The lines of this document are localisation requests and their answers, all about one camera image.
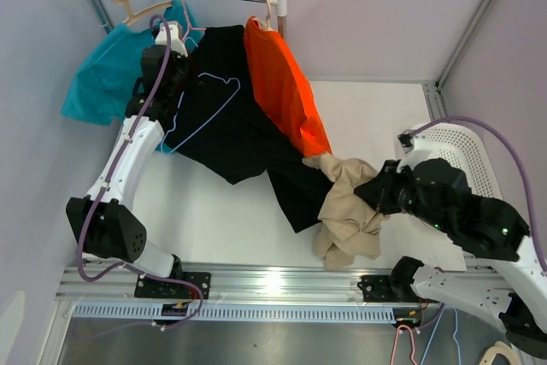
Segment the light blue wire hanger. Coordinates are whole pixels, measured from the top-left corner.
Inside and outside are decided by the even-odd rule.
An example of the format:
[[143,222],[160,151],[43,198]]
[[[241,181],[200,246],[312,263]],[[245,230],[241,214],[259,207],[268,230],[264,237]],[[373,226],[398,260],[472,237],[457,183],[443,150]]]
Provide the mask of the light blue wire hanger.
[[173,125],[158,146],[164,154],[182,146],[220,119],[248,85],[241,26],[210,28],[191,53],[191,80],[177,102]]

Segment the beige t shirt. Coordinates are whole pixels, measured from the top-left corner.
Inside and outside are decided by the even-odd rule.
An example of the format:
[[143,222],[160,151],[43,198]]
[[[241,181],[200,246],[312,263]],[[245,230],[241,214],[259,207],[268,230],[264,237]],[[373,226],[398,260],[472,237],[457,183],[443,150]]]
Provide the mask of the beige t shirt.
[[320,229],[312,245],[314,256],[328,270],[348,267],[358,256],[378,258],[381,223],[386,217],[354,193],[377,171],[363,160],[342,160],[330,153],[305,157],[303,164],[320,170],[332,182],[318,214]]

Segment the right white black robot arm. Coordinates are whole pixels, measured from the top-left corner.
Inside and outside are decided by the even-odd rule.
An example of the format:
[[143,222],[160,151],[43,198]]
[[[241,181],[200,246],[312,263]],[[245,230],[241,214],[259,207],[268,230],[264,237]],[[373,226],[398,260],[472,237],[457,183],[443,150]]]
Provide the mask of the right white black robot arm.
[[507,291],[468,284],[413,257],[392,269],[389,290],[398,300],[422,297],[452,305],[504,332],[530,356],[546,357],[546,269],[531,229],[502,199],[472,193],[467,176],[442,158],[409,166],[387,161],[354,193],[382,215],[408,214],[444,233],[487,262],[509,285]]

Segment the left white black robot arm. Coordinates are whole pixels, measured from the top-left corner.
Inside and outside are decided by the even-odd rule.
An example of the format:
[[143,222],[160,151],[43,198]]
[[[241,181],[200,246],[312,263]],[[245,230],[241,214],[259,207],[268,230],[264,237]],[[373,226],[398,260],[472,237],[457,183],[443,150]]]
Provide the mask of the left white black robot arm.
[[69,199],[66,214],[79,262],[86,254],[110,259],[115,266],[155,276],[156,290],[176,297],[184,287],[184,276],[174,270],[176,258],[149,240],[132,207],[151,155],[174,126],[190,63],[185,54],[160,44],[143,51],[140,67],[103,171],[83,197]]

